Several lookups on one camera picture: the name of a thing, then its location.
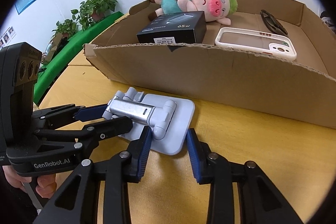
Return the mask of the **grey phone stand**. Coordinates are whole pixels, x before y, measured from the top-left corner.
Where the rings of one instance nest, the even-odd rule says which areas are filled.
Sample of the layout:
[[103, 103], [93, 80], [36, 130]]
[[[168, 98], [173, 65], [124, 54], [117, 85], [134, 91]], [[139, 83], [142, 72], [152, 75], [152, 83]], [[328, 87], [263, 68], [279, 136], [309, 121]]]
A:
[[151, 149], [173, 156], [183, 147], [194, 111], [195, 104], [191, 100], [146, 94], [130, 87], [125, 93], [116, 92], [102, 117], [105, 120], [130, 118], [132, 129], [119, 135], [129, 141], [138, 139], [143, 128], [149, 126], [153, 132]]

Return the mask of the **cardboard tray box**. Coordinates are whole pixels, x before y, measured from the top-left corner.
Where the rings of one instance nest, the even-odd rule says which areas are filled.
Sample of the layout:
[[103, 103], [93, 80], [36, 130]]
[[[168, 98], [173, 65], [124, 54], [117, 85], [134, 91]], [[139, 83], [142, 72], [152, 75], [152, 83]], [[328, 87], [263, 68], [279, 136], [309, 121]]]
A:
[[200, 44], [141, 44], [137, 32], [158, 5], [143, 1], [85, 45], [108, 79], [335, 128], [335, 33], [294, 0], [237, 0], [232, 27], [266, 31], [260, 11], [288, 31], [295, 61], [215, 45], [212, 22]]

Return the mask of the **black charger box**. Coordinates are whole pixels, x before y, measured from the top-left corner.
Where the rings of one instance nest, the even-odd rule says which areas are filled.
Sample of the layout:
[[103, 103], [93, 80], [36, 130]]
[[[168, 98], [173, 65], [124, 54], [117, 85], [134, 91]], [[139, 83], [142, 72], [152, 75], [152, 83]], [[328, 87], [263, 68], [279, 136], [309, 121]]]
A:
[[140, 43], [199, 44], [206, 30], [204, 12], [178, 12], [156, 17], [137, 33], [137, 39]]

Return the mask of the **clear phone case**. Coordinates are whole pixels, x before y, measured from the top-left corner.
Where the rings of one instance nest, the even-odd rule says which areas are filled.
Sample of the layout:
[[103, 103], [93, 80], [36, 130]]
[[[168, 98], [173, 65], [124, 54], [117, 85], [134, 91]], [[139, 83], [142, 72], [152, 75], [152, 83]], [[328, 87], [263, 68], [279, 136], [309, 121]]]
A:
[[289, 38], [268, 32], [223, 27], [215, 45], [228, 50], [249, 51], [295, 61], [297, 52]]

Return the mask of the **black sunglasses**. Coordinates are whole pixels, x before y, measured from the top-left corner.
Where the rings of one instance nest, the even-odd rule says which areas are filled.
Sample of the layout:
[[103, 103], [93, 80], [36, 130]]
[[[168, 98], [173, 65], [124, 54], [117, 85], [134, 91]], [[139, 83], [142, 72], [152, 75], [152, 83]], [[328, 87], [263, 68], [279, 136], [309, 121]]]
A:
[[273, 34], [278, 34], [282, 36], [288, 36], [288, 31], [284, 28], [284, 26], [268, 11], [261, 10], [260, 16], [265, 24], [266, 28], [270, 30]]

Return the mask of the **pig plush toy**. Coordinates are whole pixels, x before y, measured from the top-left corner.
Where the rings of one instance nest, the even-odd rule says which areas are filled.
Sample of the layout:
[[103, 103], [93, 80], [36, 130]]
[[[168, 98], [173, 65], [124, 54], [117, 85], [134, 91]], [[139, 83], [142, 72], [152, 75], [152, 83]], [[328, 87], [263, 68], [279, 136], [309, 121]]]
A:
[[230, 15], [238, 9], [237, 0], [150, 0], [151, 3], [160, 5], [159, 9], [148, 15], [149, 20], [154, 20], [163, 14], [177, 12], [202, 11], [206, 22], [216, 21], [229, 26]]

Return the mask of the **small cardboard box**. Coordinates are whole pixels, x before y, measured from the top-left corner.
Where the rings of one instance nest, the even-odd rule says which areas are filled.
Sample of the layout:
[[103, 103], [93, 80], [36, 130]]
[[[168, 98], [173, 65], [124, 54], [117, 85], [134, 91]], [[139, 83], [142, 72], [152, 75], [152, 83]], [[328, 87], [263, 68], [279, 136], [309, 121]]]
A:
[[67, 45], [69, 33], [57, 33], [48, 43], [42, 54], [42, 64], [47, 65]]

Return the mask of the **green covered side table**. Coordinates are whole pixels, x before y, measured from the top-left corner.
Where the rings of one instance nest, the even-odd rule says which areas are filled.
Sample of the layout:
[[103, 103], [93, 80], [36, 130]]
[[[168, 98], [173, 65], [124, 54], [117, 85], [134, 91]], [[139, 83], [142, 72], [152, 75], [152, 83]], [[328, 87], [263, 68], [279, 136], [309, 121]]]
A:
[[79, 31], [72, 36], [50, 63], [42, 66], [45, 70], [38, 75], [38, 81], [34, 86], [33, 102], [37, 105], [40, 104], [47, 89], [52, 85], [54, 80], [61, 75], [70, 61], [83, 49], [84, 44], [90, 43], [96, 36], [101, 34], [122, 16], [122, 12], [115, 12], [87, 30]]

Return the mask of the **potted green plant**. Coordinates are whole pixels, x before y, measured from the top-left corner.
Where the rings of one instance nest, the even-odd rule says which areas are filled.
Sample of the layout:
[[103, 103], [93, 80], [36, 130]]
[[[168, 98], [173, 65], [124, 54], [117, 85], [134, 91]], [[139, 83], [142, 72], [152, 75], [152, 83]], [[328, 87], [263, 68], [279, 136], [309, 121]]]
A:
[[78, 22], [83, 31], [105, 18], [107, 11], [115, 12], [117, 0], [84, 0], [78, 9], [72, 9], [72, 19]]

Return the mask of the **grey beige cloth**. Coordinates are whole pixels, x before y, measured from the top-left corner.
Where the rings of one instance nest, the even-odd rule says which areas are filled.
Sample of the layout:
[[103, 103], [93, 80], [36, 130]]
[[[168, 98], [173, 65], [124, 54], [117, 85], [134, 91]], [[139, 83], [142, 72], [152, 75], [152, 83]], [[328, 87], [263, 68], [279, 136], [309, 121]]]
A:
[[324, 10], [323, 12], [321, 12], [319, 17], [323, 21], [323, 23], [326, 24], [328, 28], [331, 29], [332, 32], [336, 34], [336, 26], [329, 13]]

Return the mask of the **blue wall poster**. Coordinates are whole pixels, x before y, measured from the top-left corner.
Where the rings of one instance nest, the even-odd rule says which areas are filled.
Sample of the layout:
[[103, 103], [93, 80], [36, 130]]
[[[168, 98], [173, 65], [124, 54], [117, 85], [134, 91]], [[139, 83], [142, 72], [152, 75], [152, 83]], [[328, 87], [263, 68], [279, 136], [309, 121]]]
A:
[[18, 15], [20, 15], [22, 12], [24, 12], [25, 9], [27, 9], [35, 1], [36, 0], [16, 0], [14, 6], [15, 6], [15, 9], [16, 9]]

